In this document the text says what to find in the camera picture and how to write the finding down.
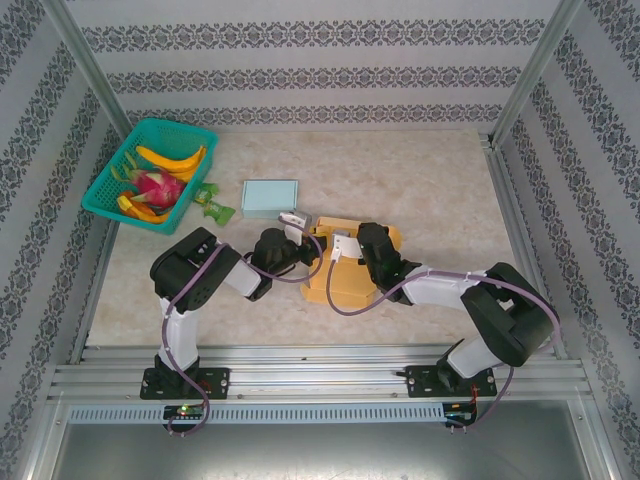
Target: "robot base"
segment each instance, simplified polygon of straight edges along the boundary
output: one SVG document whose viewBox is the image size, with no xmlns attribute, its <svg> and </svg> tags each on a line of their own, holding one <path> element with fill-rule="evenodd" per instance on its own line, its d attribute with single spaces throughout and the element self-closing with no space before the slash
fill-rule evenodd
<svg viewBox="0 0 640 480">
<path fill-rule="evenodd" d="M 155 357 L 155 367 L 144 371 L 140 398 L 142 400 L 199 400 L 201 395 L 178 375 L 167 367 L 160 356 Z M 229 392 L 228 368 L 200 368 L 200 359 L 185 373 L 200 385 L 210 400 L 226 400 Z"/>
<path fill-rule="evenodd" d="M 455 390 L 448 389 L 439 379 L 437 365 L 409 365 L 397 375 L 407 379 L 409 398 L 471 397 L 475 385 L 478 397 L 495 397 L 498 394 L 493 370 L 487 368 L 475 377 L 465 380 Z"/>
</svg>

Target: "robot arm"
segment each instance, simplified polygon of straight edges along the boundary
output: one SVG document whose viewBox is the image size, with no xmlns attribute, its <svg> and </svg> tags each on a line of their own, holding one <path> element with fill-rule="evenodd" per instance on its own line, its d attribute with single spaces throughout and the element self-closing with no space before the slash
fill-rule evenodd
<svg viewBox="0 0 640 480">
<path fill-rule="evenodd" d="M 282 217 L 305 230 L 311 223 L 311 216 L 302 212 L 287 213 Z M 326 238 L 317 240 L 326 248 Z M 158 257 L 150 275 L 163 312 L 219 244 L 215 235 L 200 227 Z M 300 230 L 289 226 L 284 230 L 269 228 L 262 232 L 256 243 L 251 264 L 262 272 L 278 275 L 299 261 L 311 265 L 317 256 L 316 247 L 302 236 Z M 167 346 L 181 370 L 191 369 L 194 375 L 197 373 L 198 309 L 222 283 L 248 300 L 256 301 L 271 289 L 272 279 L 251 268 L 232 247 L 224 247 L 207 271 L 176 303 L 168 320 Z M 166 377 L 182 382 L 173 374 L 175 372 L 172 373 L 175 369 L 164 347 L 160 348 L 155 364 Z"/>
<path fill-rule="evenodd" d="M 308 230 L 310 216 L 284 214 L 290 223 Z M 316 237 L 321 249 L 325 237 Z M 163 311 L 209 258 L 218 239 L 199 228 L 162 254 L 153 264 L 151 278 Z M 357 238 L 334 232 L 332 259 L 340 255 L 359 258 L 366 264 L 373 283 L 386 293 L 408 277 L 432 270 L 425 265 L 403 260 L 394 249 L 388 230 L 376 223 L 360 225 Z M 269 275 L 278 275 L 302 261 L 311 265 L 318 252 L 309 238 L 296 228 L 265 230 L 255 245 L 251 264 Z M 485 278 L 516 285 L 535 297 L 539 294 L 518 272 L 498 263 L 486 272 L 474 272 Z M 271 288 L 272 279 L 254 270 L 230 246 L 224 247 L 207 271 L 175 305 L 167 323 L 167 346 L 180 370 L 190 378 L 198 375 L 196 347 L 197 310 L 216 289 L 225 283 L 242 296 L 255 301 Z M 530 299 L 507 289 L 469 278 L 452 279 L 434 271 L 429 276 L 405 282 L 389 300 L 405 305 L 437 304 L 466 310 L 479 335 L 454 345 L 438 361 L 438 381 L 451 393 L 468 391 L 469 381 L 479 372 L 499 363 L 519 367 L 548 338 L 553 329 L 545 312 Z M 154 378 L 165 398 L 185 398 L 189 385 L 178 374 L 161 348 L 155 359 Z"/>
<path fill-rule="evenodd" d="M 409 276 L 431 270 L 402 260 L 391 243 L 388 229 L 382 225 L 361 224 L 357 242 L 371 280 L 382 292 Z M 473 273 L 520 287 L 548 306 L 511 265 L 497 263 L 486 272 Z M 437 272 L 409 281 L 389 299 L 406 305 L 431 303 L 467 311 L 479 335 L 460 341 L 438 362 L 438 377 L 452 392 L 479 372 L 500 363 L 522 366 L 553 330 L 547 314 L 530 299 L 489 283 L 452 279 Z"/>
</svg>

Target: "beige floor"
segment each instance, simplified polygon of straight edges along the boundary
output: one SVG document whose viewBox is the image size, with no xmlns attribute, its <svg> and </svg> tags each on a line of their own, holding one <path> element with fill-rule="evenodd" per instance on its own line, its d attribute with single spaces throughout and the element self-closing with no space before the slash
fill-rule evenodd
<svg viewBox="0 0 640 480">
<path fill-rule="evenodd" d="M 242 218 L 242 185 L 251 178 L 298 179 L 298 207 L 314 217 L 395 225 L 404 236 L 401 253 L 413 261 L 457 271 L 513 263 L 475 131 L 223 134 L 208 181 L 220 185 L 219 202 L 238 213 L 219 228 L 194 204 L 170 237 L 121 225 L 89 345 L 160 343 L 149 268 L 195 227 L 244 253 L 277 225 Z M 202 345 L 451 343 L 475 332 L 464 312 L 436 306 L 387 302 L 341 317 L 283 284 L 256 303 L 223 285 L 199 312 Z"/>
</svg>

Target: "floral pattern wall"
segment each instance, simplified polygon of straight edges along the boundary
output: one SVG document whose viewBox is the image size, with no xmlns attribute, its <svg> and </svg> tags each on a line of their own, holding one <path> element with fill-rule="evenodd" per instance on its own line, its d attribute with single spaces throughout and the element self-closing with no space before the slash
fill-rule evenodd
<svg viewBox="0 0 640 480">
<path fill-rule="evenodd" d="M 42 6 L 0 5 L 0 479 L 69 360 L 108 221 L 80 206 L 120 142 Z"/>
<path fill-rule="evenodd" d="M 501 146 L 622 478 L 640 478 L 640 3 L 583 3 Z"/>
<path fill-rule="evenodd" d="M 133 123 L 489 133 L 557 0 L 75 0 Z"/>
</svg>

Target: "dragon fruit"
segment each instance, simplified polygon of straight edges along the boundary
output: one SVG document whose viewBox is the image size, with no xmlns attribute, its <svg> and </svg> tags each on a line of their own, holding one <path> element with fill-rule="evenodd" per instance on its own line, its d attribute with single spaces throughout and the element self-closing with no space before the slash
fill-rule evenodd
<svg viewBox="0 0 640 480">
<path fill-rule="evenodd" d="M 165 171 L 131 170 L 126 165 L 123 168 L 126 179 L 120 177 L 113 167 L 111 173 L 116 180 L 129 182 L 136 187 L 138 195 L 131 198 L 134 202 L 144 202 L 158 208 L 173 207 L 187 185 Z"/>
</svg>

